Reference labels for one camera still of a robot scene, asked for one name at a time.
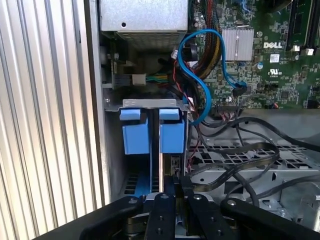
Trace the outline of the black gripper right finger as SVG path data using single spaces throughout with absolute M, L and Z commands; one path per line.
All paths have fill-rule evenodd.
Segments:
M 237 198 L 216 204 L 195 193 L 190 177 L 181 178 L 187 207 L 187 233 L 202 240 L 318 240 L 320 234 Z

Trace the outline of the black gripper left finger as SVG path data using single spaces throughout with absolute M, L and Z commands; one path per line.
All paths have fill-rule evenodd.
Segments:
M 173 240 L 175 178 L 146 198 L 125 196 L 38 237 L 40 240 Z

